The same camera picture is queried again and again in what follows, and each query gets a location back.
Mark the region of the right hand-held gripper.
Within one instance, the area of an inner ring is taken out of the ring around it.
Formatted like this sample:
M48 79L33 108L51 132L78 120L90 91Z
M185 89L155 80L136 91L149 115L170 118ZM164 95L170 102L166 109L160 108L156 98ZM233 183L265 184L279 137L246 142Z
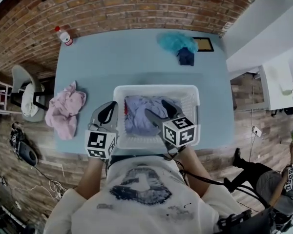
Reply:
M184 117L178 105L164 99L161 103L167 111L167 117L174 119L166 121L165 117L160 117L149 109L145 109L145 116L159 130L158 135L161 135L167 150L180 150L189 144L197 144L197 125Z

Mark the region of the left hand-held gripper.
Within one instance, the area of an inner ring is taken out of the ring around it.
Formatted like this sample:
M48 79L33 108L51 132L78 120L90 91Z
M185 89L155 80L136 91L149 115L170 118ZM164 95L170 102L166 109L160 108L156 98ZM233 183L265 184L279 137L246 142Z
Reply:
M93 111L84 135L84 148L89 157L109 159L116 147L118 103L111 101Z

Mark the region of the lavender garment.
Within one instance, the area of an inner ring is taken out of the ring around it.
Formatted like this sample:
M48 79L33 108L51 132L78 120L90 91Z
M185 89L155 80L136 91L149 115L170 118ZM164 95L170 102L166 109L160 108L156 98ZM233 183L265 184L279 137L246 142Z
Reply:
M158 135L159 130L145 116L145 109L149 109L160 117L167 117L167 111L162 106L161 100L169 101L181 106L178 99L166 96L127 96L128 114L125 115L126 133L133 136L153 137Z

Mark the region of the white plastic laundry basket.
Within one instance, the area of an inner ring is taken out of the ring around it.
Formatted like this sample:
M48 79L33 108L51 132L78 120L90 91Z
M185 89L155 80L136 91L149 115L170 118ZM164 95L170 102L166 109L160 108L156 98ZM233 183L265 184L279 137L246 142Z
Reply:
M117 130L119 137L117 147L124 150L165 150L161 135L156 136L133 136L126 133L124 100L127 96L166 96L171 99L178 99L181 102L180 108L192 123L197 125L197 144L200 141L201 125L199 123L199 92L194 85L126 85L114 89L114 101L118 103Z

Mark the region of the pink garment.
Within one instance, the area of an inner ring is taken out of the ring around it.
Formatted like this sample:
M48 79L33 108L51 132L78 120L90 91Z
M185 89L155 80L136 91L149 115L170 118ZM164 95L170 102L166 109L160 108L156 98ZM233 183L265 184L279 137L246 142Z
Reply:
M72 82L58 92L50 102L45 115L46 124L54 128L61 140L71 140L77 129L77 114L86 103L86 93L77 90Z

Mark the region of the person's left forearm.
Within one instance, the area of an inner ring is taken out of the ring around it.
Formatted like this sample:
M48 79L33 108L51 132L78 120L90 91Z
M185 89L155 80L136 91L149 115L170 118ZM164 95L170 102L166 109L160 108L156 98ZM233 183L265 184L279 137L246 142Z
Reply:
M100 191L104 162L98 158L90 157L84 174L75 188L75 191L86 200Z

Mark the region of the teal fluffy cloth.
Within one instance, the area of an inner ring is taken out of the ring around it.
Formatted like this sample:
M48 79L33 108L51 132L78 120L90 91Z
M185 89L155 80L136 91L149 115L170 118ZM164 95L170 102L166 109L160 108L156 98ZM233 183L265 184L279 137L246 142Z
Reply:
M193 37L179 32L161 33L157 36L157 42L164 50L175 54L183 48L187 48L191 53L196 53L199 50L198 43Z

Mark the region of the white crumpled garment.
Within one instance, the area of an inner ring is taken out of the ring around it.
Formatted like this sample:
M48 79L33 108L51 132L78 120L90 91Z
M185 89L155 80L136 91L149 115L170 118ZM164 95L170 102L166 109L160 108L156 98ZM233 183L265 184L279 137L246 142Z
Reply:
M22 95L21 111L26 117L33 117L39 110L38 106L34 105L34 89L32 83L28 84Z

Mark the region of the black oval device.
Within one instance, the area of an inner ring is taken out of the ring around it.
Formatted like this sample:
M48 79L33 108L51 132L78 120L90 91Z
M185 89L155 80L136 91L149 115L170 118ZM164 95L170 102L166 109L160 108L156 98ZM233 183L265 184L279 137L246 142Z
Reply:
M9 143L19 160L25 161L32 167L38 164L38 157L36 152L29 145L24 131L18 122L11 125L12 131L10 133Z

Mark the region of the person's white printed shirt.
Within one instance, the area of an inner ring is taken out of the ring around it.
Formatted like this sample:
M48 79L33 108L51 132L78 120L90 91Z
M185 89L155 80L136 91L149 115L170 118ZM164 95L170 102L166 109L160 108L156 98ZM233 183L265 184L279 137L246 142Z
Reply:
M214 234L218 220L241 212L224 186L199 196L175 162L135 157L111 165L105 187L90 199L68 189L43 234Z

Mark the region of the red-capped water bottle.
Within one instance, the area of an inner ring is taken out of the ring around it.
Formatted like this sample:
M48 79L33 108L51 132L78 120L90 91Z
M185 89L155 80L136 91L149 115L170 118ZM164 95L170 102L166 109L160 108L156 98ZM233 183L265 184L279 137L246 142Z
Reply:
M73 38L70 36L70 34L66 30L62 29L59 26L56 26L55 32L56 32L59 40L62 43L64 43L66 46L70 46L73 44Z

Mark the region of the grey shell chair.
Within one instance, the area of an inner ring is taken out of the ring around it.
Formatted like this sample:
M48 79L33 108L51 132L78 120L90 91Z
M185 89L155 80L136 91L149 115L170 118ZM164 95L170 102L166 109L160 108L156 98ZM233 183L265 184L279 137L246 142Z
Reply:
M28 84L32 83L34 89L34 105L38 106L39 110L33 117L26 117L21 114L23 118L30 122L41 122L44 120L45 113L48 110L46 106L47 91L41 82L32 74L30 74L24 67L15 65L12 68L13 86L10 95L10 102L21 109L22 95Z

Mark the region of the white wooden stool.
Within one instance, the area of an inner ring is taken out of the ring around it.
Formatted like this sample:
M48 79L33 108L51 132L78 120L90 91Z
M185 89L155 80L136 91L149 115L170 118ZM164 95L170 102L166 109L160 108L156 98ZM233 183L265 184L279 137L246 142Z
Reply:
M12 86L0 81L0 114L10 115L11 113L7 110L8 97L12 91Z

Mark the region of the white desk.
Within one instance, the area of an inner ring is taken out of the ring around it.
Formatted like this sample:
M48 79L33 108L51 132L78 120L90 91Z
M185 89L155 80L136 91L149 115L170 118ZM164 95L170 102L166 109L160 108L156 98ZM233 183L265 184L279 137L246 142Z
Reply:
M287 64L264 64L259 66L264 101L237 106L237 111L279 110L293 107L293 93L282 95L281 90L293 88L293 79Z

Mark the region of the black equipment pack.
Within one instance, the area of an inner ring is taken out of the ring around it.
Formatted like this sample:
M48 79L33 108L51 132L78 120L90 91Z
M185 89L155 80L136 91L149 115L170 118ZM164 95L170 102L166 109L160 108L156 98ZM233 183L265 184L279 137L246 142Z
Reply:
M273 208L269 207L252 216L251 210L231 214L218 220L219 232L214 234L272 234L276 230Z

